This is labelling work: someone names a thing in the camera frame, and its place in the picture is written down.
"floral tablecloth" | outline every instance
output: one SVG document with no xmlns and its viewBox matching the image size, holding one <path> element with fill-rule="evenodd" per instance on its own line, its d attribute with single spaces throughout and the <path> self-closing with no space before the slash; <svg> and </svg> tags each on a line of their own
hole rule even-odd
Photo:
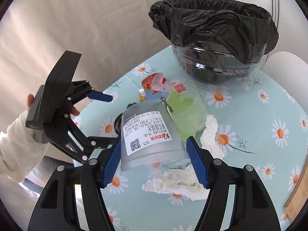
<svg viewBox="0 0 308 231">
<path fill-rule="evenodd" d="M 93 101 L 75 118 L 87 136 L 116 137 L 115 118 L 128 104 L 139 102 L 141 81 L 148 74 L 163 72 L 170 83 L 184 73 L 178 68 L 170 47 L 149 58 L 112 84 L 105 93 L 111 103 Z M 218 121 L 216 142 L 224 161 L 235 167 L 251 164 L 263 180 L 274 203 L 281 229 L 290 224 L 283 205 L 295 187 L 308 148 L 308 116 L 297 102 L 273 79 L 259 71 L 249 83 L 238 79 L 238 89 L 198 84 L 209 114 Z M 92 157 L 97 157 L 95 150 Z M 102 190 L 110 218 L 120 231 L 194 230 L 205 200 L 191 201 L 181 195 L 165 195 L 142 190 L 144 178 L 125 178 L 116 173 Z M 234 199 L 230 186 L 222 225 L 228 228 Z"/>
</svg>

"black garbage bag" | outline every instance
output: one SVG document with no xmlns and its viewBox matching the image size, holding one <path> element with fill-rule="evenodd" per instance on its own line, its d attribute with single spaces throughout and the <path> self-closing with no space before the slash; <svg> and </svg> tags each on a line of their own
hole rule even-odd
<svg viewBox="0 0 308 231">
<path fill-rule="evenodd" d="M 264 50 L 269 53 L 278 41 L 267 10 L 234 0 L 163 0 L 151 6 L 149 17 L 173 45 L 214 42 L 243 64 Z"/>
</svg>

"candy wrapper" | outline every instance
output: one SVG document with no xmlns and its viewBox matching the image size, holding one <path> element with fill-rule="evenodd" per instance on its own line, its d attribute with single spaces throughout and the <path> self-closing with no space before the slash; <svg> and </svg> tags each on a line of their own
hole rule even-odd
<svg viewBox="0 0 308 231">
<path fill-rule="evenodd" d="M 139 89 L 138 98 L 139 98 L 139 101 L 141 102 L 147 101 L 147 96 L 145 95 L 143 87 Z"/>
<path fill-rule="evenodd" d="M 170 85 L 167 79 L 164 77 L 163 73 L 155 73 L 147 76 L 141 82 L 144 89 L 144 94 L 139 92 L 139 98 L 147 101 L 161 102 L 162 98 L 167 100 L 169 94 L 173 90 L 172 85 Z"/>
</svg>

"white daisy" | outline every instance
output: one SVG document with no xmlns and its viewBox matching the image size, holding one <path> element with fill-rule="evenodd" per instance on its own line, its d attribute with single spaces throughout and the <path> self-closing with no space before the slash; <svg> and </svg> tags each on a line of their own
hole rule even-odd
<svg viewBox="0 0 308 231">
<path fill-rule="evenodd" d="M 118 212 L 116 212 L 116 210 L 111 211 L 111 208 L 107 208 L 107 211 L 112 224 L 118 228 L 120 225 L 120 218 L 115 217 Z"/>
<path fill-rule="evenodd" d="M 151 69 L 151 66 L 146 63 L 142 63 L 134 68 L 135 71 L 133 71 L 133 74 L 136 76 L 143 76 L 143 74 L 147 73 Z"/>
<path fill-rule="evenodd" d="M 245 88 L 246 91 L 249 90 L 250 81 L 246 80 L 245 78 L 236 78 L 237 81 L 239 81 L 242 86 Z"/>
<path fill-rule="evenodd" d="M 113 99 L 109 103 L 113 103 L 114 101 L 116 101 L 118 99 L 118 93 L 117 92 L 112 92 L 110 95 L 113 97 Z"/>
<path fill-rule="evenodd" d="M 114 123 L 115 123 L 115 118 L 110 120 L 110 117 L 108 117 L 108 119 L 105 120 L 105 123 L 102 123 L 102 128 L 100 129 L 101 131 L 100 136 L 117 137 L 117 134 L 114 129 Z"/>
<path fill-rule="evenodd" d="M 287 93 L 287 97 L 289 98 L 289 101 L 292 101 L 293 103 L 296 102 L 295 99 L 292 96 L 290 96 L 290 94 L 285 89 L 283 91 Z"/>
<path fill-rule="evenodd" d="M 235 133 L 229 133 L 231 129 L 230 125 L 227 125 L 225 130 L 224 126 L 221 124 L 218 126 L 218 130 L 215 136 L 215 141 L 218 144 L 219 148 L 224 152 L 224 156 L 227 155 L 227 147 L 229 150 L 233 150 L 231 146 L 235 146 L 234 141 L 236 141 Z"/>
<path fill-rule="evenodd" d="M 276 138 L 276 144 L 278 143 L 278 147 L 283 148 L 283 143 L 285 143 L 285 145 L 287 144 L 287 141 L 285 140 L 286 138 L 288 138 L 288 134 L 289 134 L 289 130 L 285 129 L 285 122 L 281 125 L 281 121 L 279 119 L 279 125 L 277 123 L 276 120 L 274 120 L 275 123 L 273 123 L 274 128 L 272 128 L 272 131 L 275 133 L 273 134 L 273 138 Z"/>
<path fill-rule="evenodd" d="M 260 98 L 260 102 L 264 104 L 269 103 L 268 101 L 270 100 L 270 98 L 268 97 L 267 93 L 263 91 L 263 89 L 261 89 L 261 91 L 258 91 L 258 97 Z"/>
<path fill-rule="evenodd" d="M 178 195 L 178 194 L 168 194 L 171 195 L 171 197 L 168 198 L 168 201 L 171 201 L 170 203 L 173 205 L 181 205 L 183 206 L 183 200 L 188 200 L 188 198 L 184 195 Z"/>
<path fill-rule="evenodd" d="M 290 176 L 289 180 L 289 191 L 292 191 L 295 188 L 296 183 L 298 182 L 298 179 L 301 175 L 301 167 L 298 165 L 296 166 L 296 169 L 292 169 L 292 176 Z"/>
<path fill-rule="evenodd" d="M 116 193 L 120 194 L 121 191 L 124 192 L 123 187 L 128 187 L 128 184 L 124 182 L 128 182 L 128 179 L 126 177 L 115 175 L 111 183 L 109 184 L 110 185 L 109 192 L 114 194 Z"/>
<path fill-rule="evenodd" d="M 283 227 L 285 225 L 285 223 L 287 222 L 287 220 L 289 219 L 288 214 L 283 214 L 281 215 L 280 218 L 280 226 Z"/>
<path fill-rule="evenodd" d="M 80 117 L 80 116 L 76 116 L 76 117 L 73 119 L 73 122 L 77 125 L 78 128 L 81 127 L 81 117 Z"/>
<path fill-rule="evenodd" d="M 174 85 L 176 85 L 176 84 L 178 84 L 180 82 L 181 82 L 180 80 L 175 79 L 175 80 L 170 81 L 169 85 L 174 86 Z"/>
<path fill-rule="evenodd" d="M 308 119 L 306 119 L 306 116 L 304 114 L 300 117 L 301 127 L 303 128 L 304 132 L 307 133 L 308 130 Z"/>
<path fill-rule="evenodd" d="M 192 230 L 192 227 L 193 227 L 193 226 L 190 225 L 190 226 L 187 228 L 187 231 L 191 231 L 191 230 Z M 180 226 L 179 226 L 179 230 L 177 230 L 176 228 L 173 228 L 173 231 L 184 231 L 184 228 L 183 228 L 182 225 L 180 225 Z"/>
<path fill-rule="evenodd" d="M 212 105 L 215 102 L 215 107 L 227 106 L 227 103 L 230 103 L 227 99 L 231 99 L 231 96 L 228 96 L 229 92 L 226 92 L 222 87 L 215 87 L 215 89 L 210 89 L 207 92 L 206 99 L 211 99 L 208 101 L 209 105 Z"/>
<path fill-rule="evenodd" d="M 262 170 L 262 177 L 264 177 L 264 180 L 272 179 L 272 175 L 275 173 L 273 170 L 275 167 L 273 167 L 274 164 L 270 163 L 264 166 L 264 169 Z"/>
</svg>

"white curtain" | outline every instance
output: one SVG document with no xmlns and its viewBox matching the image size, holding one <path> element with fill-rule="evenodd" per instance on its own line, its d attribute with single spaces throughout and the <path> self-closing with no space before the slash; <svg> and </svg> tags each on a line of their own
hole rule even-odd
<svg viewBox="0 0 308 231">
<path fill-rule="evenodd" d="M 65 50 L 82 54 L 74 80 L 103 91 L 167 47 L 147 15 L 156 1 L 14 0 L 0 23 L 0 130 L 25 110 L 26 95 Z"/>
</svg>

